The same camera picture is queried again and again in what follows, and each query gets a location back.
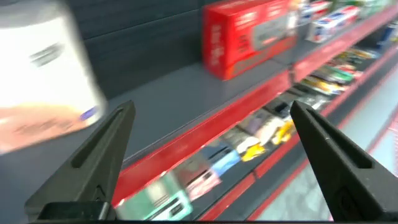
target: blue package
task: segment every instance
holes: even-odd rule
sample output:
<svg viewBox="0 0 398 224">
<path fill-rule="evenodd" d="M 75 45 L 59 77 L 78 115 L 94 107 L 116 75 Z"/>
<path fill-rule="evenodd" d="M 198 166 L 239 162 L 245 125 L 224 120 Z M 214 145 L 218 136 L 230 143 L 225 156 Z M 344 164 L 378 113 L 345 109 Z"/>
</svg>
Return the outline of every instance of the blue package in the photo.
<svg viewBox="0 0 398 224">
<path fill-rule="evenodd" d="M 200 152 L 210 161 L 211 169 L 213 169 L 218 176 L 223 175 L 228 169 L 241 160 L 239 153 L 228 143 L 220 139 L 205 146 Z"/>
</svg>

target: small box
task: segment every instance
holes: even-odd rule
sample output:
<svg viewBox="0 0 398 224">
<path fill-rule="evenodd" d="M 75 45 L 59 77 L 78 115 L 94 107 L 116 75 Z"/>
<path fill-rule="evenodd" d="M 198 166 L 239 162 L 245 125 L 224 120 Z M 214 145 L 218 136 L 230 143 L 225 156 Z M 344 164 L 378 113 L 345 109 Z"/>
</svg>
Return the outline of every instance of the small box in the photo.
<svg viewBox="0 0 398 224">
<path fill-rule="evenodd" d="M 229 0 L 205 6 L 205 67 L 229 80 L 293 47 L 296 13 L 290 0 Z"/>
<path fill-rule="evenodd" d="M 299 25 L 308 24 L 311 21 L 321 18 L 329 12 L 330 1 L 318 0 L 306 4 L 300 12 Z"/>
<path fill-rule="evenodd" d="M 326 41 L 338 30 L 352 24 L 358 18 L 358 14 L 358 7 L 345 6 L 312 22 L 307 40 L 315 43 Z"/>
<path fill-rule="evenodd" d="M 174 170 L 178 181 L 187 190 L 191 201 L 209 192 L 221 183 L 208 161 L 199 153 L 183 161 Z"/>
<path fill-rule="evenodd" d="M 241 161 L 239 153 L 221 139 L 214 140 L 200 152 L 210 161 L 211 168 L 219 176 Z"/>
</svg>

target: white jar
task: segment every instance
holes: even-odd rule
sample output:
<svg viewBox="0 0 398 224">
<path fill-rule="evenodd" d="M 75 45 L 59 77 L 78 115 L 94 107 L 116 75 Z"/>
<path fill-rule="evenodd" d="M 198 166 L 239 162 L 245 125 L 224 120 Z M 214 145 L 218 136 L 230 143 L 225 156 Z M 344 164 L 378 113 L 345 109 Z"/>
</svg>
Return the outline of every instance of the white jar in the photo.
<svg viewBox="0 0 398 224">
<path fill-rule="evenodd" d="M 68 8 L 0 3 L 0 153 L 85 128 L 104 113 Z"/>
</svg>

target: merchandise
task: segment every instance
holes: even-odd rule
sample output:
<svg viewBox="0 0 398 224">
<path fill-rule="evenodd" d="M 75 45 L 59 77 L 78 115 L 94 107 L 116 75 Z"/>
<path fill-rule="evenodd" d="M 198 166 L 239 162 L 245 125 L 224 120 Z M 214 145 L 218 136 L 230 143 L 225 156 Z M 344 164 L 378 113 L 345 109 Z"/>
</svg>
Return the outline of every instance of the merchandise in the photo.
<svg viewBox="0 0 398 224">
<path fill-rule="evenodd" d="M 266 104 L 263 108 L 270 111 L 272 114 L 278 116 L 283 121 L 290 120 L 290 106 L 293 101 L 297 99 L 297 96 L 285 92 L 279 95 L 277 98 L 273 99 L 271 102 Z"/>
<path fill-rule="evenodd" d="M 116 207 L 118 218 L 122 220 L 178 221 L 191 212 L 189 198 L 173 172 L 166 173 Z"/>
<path fill-rule="evenodd" d="M 339 85 L 349 85 L 354 80 L 354 76 L 352 74 L 327 65 L 315 70 L 312 73 L 312 76 Z"/>
<path fill-rule="evenodd" d="M 313 76 L 304 78 L 300 84 L 312 88 L 313 90 L 325 95 L 339 95 L 341 92 L 346 90 L 345 86 L 339 86 L 335 83 L 330 83 L 326 80 L 322 80 Z"/>
<path fill-rule="evenodd" d="M 209 192 L 221 183 L 220 178 L 210 168 L 201 154 L 195 154 L 183 161 L 174 170 L 178 181 L 187 190 L 191 201 Z"/>
<path fill-rule="evenodd" d="M 384 29 L 381 39 L 377 42 L 377 49 L 381 50 L 393 37 L 398 27 L 398 21 L 391 22 Z"/>
<path fill-rule="evenodd" d="M 250 161 L 251 159 L 266 152 L 260 145 L 260 140 L 248 133 L 233 127 L 221 136 L 221 139 L 231 144 L 239 153 L 243 162 Z"/>
<path fill-rule="evenodd" d="M 307 40 L 321 43 L 358 18 L 359 8 L 345 6 L 311 23 Z"/>
<path fill-rule="evenodd" d="M 326 67 L 330 67 L 333 71 L 347 76 L 347 79 L 350 79 L 351 77 L 359 78 L 363 74 L 363 72 L 359 71 L 355 65 L 338 58 L 329 61 L 326 64 Z"/>
<path fill-rule="evenodd" d="M 377 2 L 378 0 L 359 0 L 356 5 L 361 8 L 359 13 L 359 18 L 364 19 L 377 12 Z"/>
<path fill-rule="evenodd" d="M 281 95 L 282 101 L 286 103 L 289 107 L 286 107 L 290 110 L 292 107 L 293 101 L 297 100 L 302 103 L 305 103 L 311 106 L 315 110 L 320 110 L 323 106 L 329 102 L 329 99 L 322 95 L 312 95 L 305 92 L 300 91 L 299 89 L 293 87 L 289 89 L 287 92 Z M 285 119 L 285 123 L 277 129 L 275 134 L 273 135 L 271 142 L 273 145 L 279 145 L 282 142 L 288 141 L 292 134 L 295 132 L 295 127 L 293 120 L 290 116 Z"/>
<path fill-rule="evenodd" d="M 299 25 L 307 24 L 311 21 L 321 18 L 329 12 L 330 1 L 318 0 L 306 4 L 300 12 Z"/>
<path fill-rule="evenodd" d="M 299 96 L 297 98 L 298 101 L 310 105 L 313 109 L 319 111 L 325 106 L 327 103 L 330 102 L 330 99 L 318 94 L 315 91 L 307 91 L 308 88 L 305 87 L 304 91 L 303 88 L 299 88 L 297 85 L 290 88 L 288 91 Z"/>
<path fill-rule="evenodd" d="M 266 110 L 258 110 L 250 114 L 246 119 L 238 124 L 238 127 L 247 133 L 257 137 L 260 145 L 265 145 L 278 127 L 281 127 L 284 121 Z"/>
<path fill-rule="evenodd" d="M 230 0 L 205 6 L 203 59 L 222 80 L 293 47 L 298 15 L 290 0 Z"/>
<path fill-rule="evenodd" d="M 0 154 L 100 119 L 106 102 L 66 6 L 1 4 L 0 40 Z"/>
<path fill-rule="evenodd" d="M 282 142 L 287 142 L 291 137 L 292 134 L 295 132 L 293 120 L 288 120 L 286 123 L 280 127 L 274 137 L 271 139 L 271 142 L 274 145 L 279 145 Z"/>
<path fill-rule="evenodd" d="M 216 139 L 200 151 L 211 163 L 218 176 L 223 175 L 228 169 L 241 161 L 239 154 L 228 143 Z"/>
</svg>

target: red box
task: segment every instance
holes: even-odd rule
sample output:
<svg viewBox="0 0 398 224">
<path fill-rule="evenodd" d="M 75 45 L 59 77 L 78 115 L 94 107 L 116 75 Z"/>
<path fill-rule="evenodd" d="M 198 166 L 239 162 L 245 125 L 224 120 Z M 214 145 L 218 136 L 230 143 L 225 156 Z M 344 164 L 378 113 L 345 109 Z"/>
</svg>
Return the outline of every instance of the red box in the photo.
<svg viewBox="0 0 398 224">
<path fill-rule="evenodd" d="M 228 0 L 205 6 L 206 68 L 229 80 L 293 47 L 290 6 L 290 0 Z"/>
</svg>

